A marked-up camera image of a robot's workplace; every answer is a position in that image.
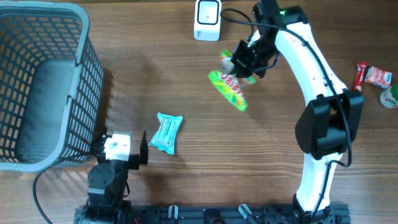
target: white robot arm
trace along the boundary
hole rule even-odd
[[[345,166],[339,160],[348,144],[354,141],[363,97],[358,91],[348,91],[333,73],[300,7],[279,9],[276,0],[260,0],[253,14],[256,23],[225,18],[221,12],[221,17],[227,21],[255,25],[259,29],[248,44],[241,41],[237,46],[231,60],[235,64],[231,73],[238,78],[256,73],[262,78],[265,71],[261,68],[267,68],[267,61],[276,52],[288,61],[307,106],[295,127],[297,142],[305,155],[302,181],[294,204],[300,210],[299,223],[317,222],[328,215],[333,174],[337,164]],[[338,113],[331,115],[331,110]]]

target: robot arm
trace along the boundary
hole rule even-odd
[[[115,131],[106,134],[105,128],[90,147],[98,164],[88,173],[88,200],[85,206],[75,210],[76,224],[84,223],[134,223],[127,183],[129,170],[138,170],[148,163],[146,131],[142,136],[140,154],[130,154],[131,133]]]
[[[307,42],[304,44],[284,30],[258,26],[259,30],[248,44],[241,41],[236,47],[231,59],[235,67],[231,73],[235,73],[238,78],[256,73],[262,78],[265,71],[258,68],[267,66],[267,61],[278,51],[288,61],[307,106],[295,127],[297,142],[305,153],[302,181],[294,197],[294,205],[299,211],[296,220],[299,220],[298,223],[316,222],[328,215],[329,191],[336,168],[336,163],[330,161],[339,161],[347,149],[342,118],[339,113],[331,115],[331,111],[338,110],[338,107],[332,100],[335,96],[320,63],[343,105],[351,141],[354,141],[358,129],[363,97],[358,91],[348,91],[346,85],[333,73],[317,47],[308,19],[299,6],[279,9],[276,0],[260,0],[253,8],[253,14],[258,24],[283,27]],[[320,62],[307,45],[311,46]]]

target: wire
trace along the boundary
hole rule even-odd
[[[264,26],[264,27],[270,27],[270,28],[273,28],[273,29],[279,29],[279,30],[288,32],[288,33],[290,33],[291,35],[293,35],[294,37],[298,38],[298,40],[300,40],[300,41],[303,43],[303,46],[304,46],[304,47],[307,47],[307,49],[308,49],[308,50],[311,52],[311,54],[314,56],[315,60],[317,61],[318,65],[319,65],[319,67],[321,68],[321,71],[322,71],[322,73],[323,73],[323,76],[325,77],[326,84],[329,86],[330,91],[331,91],[332,94],[333,94],[333,98],[334,98],[335,101],[336,101],[336,105],[337,105],[337,108],[338,108],[338,112],[339,112],[339,114],[340,114],[340,116],[341,116],[341,118],[342,118],[342,120],[343,120],[344,129],[345,129],[345,132],[346,132],[347,151],[348,151],[348,161],[347,161],[346,164],[344,164],[344,163],[342,163],[342,162],[340,162],[340,161],[337,161],[337,160],[331,160],[331,161],[329,161],[328,163],[326,163],[325,180],[323,181],[322,191],[321,191],[321,193],[319,194],[319,199],[318,199],[317,205],[315,206],[315,209],[314,209],[314,211],[313,211],[313,213],[312,213],[312,216],[311,216],[311,219],[313,219],[313,218],[315,217],[315,215],[317,214],[318,209],[319,209],[319,206],[320,206],[320,204],[321,204],[321,202],[322,202],[322,200],[323,200],[323,198],[324,198],[324,196],[325,196],[325,191],[326,191],[327,182],[328,182],[329,173],[330,173],[330,169],[331,169],[332,163],[336,163],[336,164],[341,165],[341,166],[343,166],[343,167],[345,167],[345,168],[349,167],[349,166],[351,165],[351,163],[352,163],[352,156],[353,156],[353,154],[352,154],[351,135],[350,135],[349,127],[348,127],[347,116],[346,116],[346,114],[345,114],[345,112],[344,112],[343,105],[341,104],[341,101],[340,101],[340,99],[338,98],[337,92],[336,92],[335,88],[333,87],[332,82],[331,82],[330,79],[329,79],[329,76],[328,76],[328,74],[327,74],[327,72],[326,72],[325,67],[324,67],[323,64],[322,64],[322,61],[320,60],[319,56],[318,56],[317,53],[314,51],[314,49],[311,47],[311,45],[310,45],[303,37],[301,37],[301,36],[298,35],[297,33],[293,32],[293,31],[291,31],[291,30],[289,30],[289,29],[286,29],[286,28],[284,28],[284,27],[279,27],[279,26],[275,26],[275,25],[271,25],[271,24],[261,24],[261,23],[258,23],[258,22],[246,22],[246,21],[239,21],[239,20],[236,20],[236,19],[230,19],[230,18],[228,18],[228,17],[225,17],[224,13],[225,13],[226,11],[234,11],[234,10],[224,9],[224,10],[222,10],[222,11],[220,12],[220,17],[221,17],[222,19],[228,21],[228,22],[234,22],[234,23],[237,23],[237,24],[244,24],[244,25],[250,25],[250,26]]]
[[[256,68],[256,69],[253,70],[253,72],[258,72],[258,71],[261,71],[261,70],[266,70],[266,69],[274,68],[274,67],[278,64],[279,55],[280,55],[280,52],[277,52],[277,53],[276,53],[276,57],[275,57],[275,59],[274,59],[274,63],[272,63],[272,65],[270,65],[270,66],[265,66],[265,67],[261,67],[261,68]]]
[[[35,200],[35,204],[36,204],[37,209],[39,210],[40,214],[43,216],[44,220],[45,220],[48,224],[52,224],[52,222],[51,222],[50,219],[45,215],[45,213],[44,213],[42,207],[40,206],[39,201],[37,200],[36,185],[37,185],[37,181],[38,181],[39,177],[40,177],[46,170],[48,170],[49,168],[51,168],[51,167],[54,166],[54,165],[57,165],[57,164],[59,164],[59,163],[61,163],[61,162],[63,162],[63,161],[67,161],[67,160],[70,160],[70,159],[74,159],[74,158],[76,158],[76,157],[87,156],[87,155],[89,155],[89,154],[90,154],[90,152],[84,152],[84,153],[81,153],[81,154],[77,154],[77,155],[68,156],[68,157],[65,157],[65,158],[62,158],[62,159],[58,159],[57,161],[54,161],[54,162],[52,162],[50,165],[44,167],[44,168],[43,168],[42,170],[40,170],[40,172],[36,175],[36,178],[35,178],[35,180],[33,181],[33,188],[32,188],[32,190],[33,190],[33,199]]]
[[[244,12],[241,12],[241,11],[239,11],[239,10],[237,10],[237,9],[227,8],[227,9],[222,10],[221,13],[222,13],[222,12],[226,12],[226,11],[236,12],[236,13],[242,15],[243,17],[245,17],[245,18],[248,20],[248,22],[252,22],[252,20],[249,18],[248,15],[246,15]],[[251,26],[251,34],[250,34],[249,36],[246,37],[247,40],[250,40],[251,37],[254,35],[254,25],[250,25],[250,26]]]

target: blue snack package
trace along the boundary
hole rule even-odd
[[[159,150],[166,151],[170,155],[174,155],[174,142],[177,136],[178,128],[182,122],[182,116],[170,116],[157,113],[157,119],[160,122],[160,128],[155,133],[149,145],[155,146]]]

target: wooden table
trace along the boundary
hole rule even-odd
[[[398,73],[397,1],[294,1],[335,73],[351,86],[356,62]],[[229,2],[250,14],[255,1]],[[82,4],[90,37],[105,69],[98,129],[132,131],[137,153],[144,130],[159,128],[158,112],[182,115],[176,155],[151,147],[149,164],[130,171],[134,205],[263,205],[289,203],[299,187],[303,152],[294,126],[305,107],[283,57],[244,91],[241,113],[210,83],[222,49],[233,50],[250,27],[222,22],[219,42],[193,38],[194,1]],[[398,74],[393,81],[398,82]],[[353,165],[337,168],[333,202],[347,203],[353,223],[396,223],[398,117],[379,102],[381,89],[365,84],[365,105],[353,144]],[[70,223],[87,199],[86,176],[95,160],[51,169],[38,183],[42,207],[55,223]],[[32,198],[35,174],[0,172],[0,223],[43,223]]]

